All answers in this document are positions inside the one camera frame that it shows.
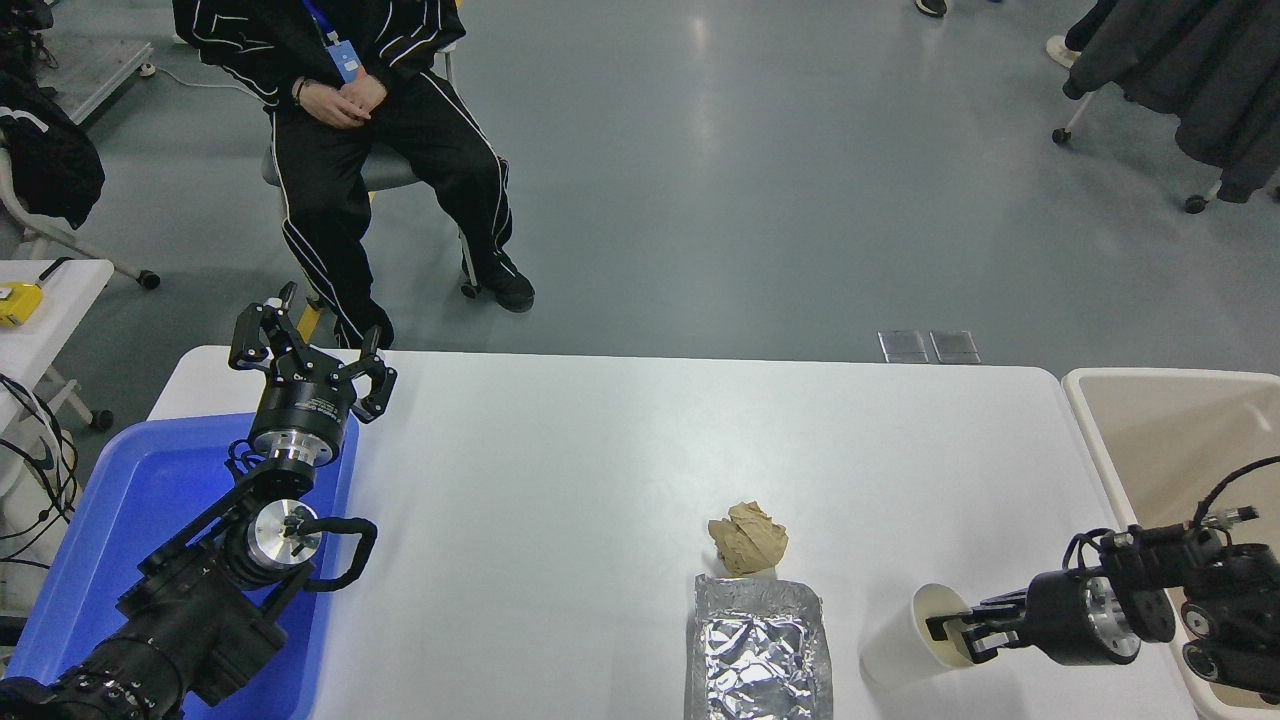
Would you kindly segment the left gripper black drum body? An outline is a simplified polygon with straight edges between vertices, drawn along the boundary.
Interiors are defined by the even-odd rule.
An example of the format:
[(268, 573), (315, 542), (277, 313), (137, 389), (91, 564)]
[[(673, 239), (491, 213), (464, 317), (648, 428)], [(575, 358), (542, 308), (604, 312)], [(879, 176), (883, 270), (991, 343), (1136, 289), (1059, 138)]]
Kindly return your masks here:
[(253, 448), (270, 451), (287, 436), (308, 436), (312, 446), (339, 451), (355, 402), (355, 387), (349, 380), (332, 383), (332, 374), (339, 369), (340, 363), (334, 359), (300, 361), (288, 357), (266, 369), (266, 387), (250, 428)]

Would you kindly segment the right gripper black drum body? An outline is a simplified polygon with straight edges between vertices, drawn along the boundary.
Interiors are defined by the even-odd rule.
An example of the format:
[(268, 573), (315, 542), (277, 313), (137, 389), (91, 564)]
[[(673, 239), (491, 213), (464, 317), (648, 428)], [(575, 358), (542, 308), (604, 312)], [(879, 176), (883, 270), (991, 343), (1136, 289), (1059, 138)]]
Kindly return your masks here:
[(1108, 647), (1091, 625), (1084, 584), (1065, 571), (1046, 571), (1027, 588), (1025, 642), (1056, 664), (1111, 664)]

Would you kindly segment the person's right hand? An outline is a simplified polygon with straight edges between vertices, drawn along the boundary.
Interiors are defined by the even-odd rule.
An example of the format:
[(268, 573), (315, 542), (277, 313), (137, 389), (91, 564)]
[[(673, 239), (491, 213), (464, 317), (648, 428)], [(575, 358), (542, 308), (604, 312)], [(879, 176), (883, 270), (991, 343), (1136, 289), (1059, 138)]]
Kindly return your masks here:
[(371, 119), (367, 111), (326, 85), (306, 83), (300, 87), (297, 97), (314, 119), (337, 129), (355, 129)]

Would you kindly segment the person's left hand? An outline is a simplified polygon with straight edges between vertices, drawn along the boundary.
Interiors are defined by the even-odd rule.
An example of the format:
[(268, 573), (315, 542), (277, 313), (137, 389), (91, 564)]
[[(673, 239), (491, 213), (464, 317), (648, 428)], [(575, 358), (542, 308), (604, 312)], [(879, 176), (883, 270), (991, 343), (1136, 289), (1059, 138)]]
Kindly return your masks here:
[(388, 91), (375, 76), (362, 73), (351, 82), (344, 83), (339, 88), (339, 95), (367, 115), (384, 104)]

